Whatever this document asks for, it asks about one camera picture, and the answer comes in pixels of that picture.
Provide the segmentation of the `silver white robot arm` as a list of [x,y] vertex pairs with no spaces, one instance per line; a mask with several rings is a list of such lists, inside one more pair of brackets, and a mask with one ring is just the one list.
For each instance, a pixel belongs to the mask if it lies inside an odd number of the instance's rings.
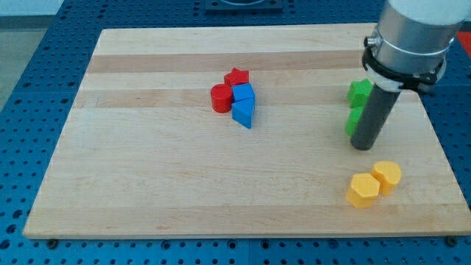
[[430,93],[446,69],[446,55],[470,0],[387,0],[372,34],[364,38],[362,63],[386,92]]

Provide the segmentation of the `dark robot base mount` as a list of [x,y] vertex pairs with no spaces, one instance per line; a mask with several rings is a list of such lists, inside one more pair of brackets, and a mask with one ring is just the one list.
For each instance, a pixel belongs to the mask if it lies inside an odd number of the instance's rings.
[[282,11],[282,0],[203,0],[206,12]]

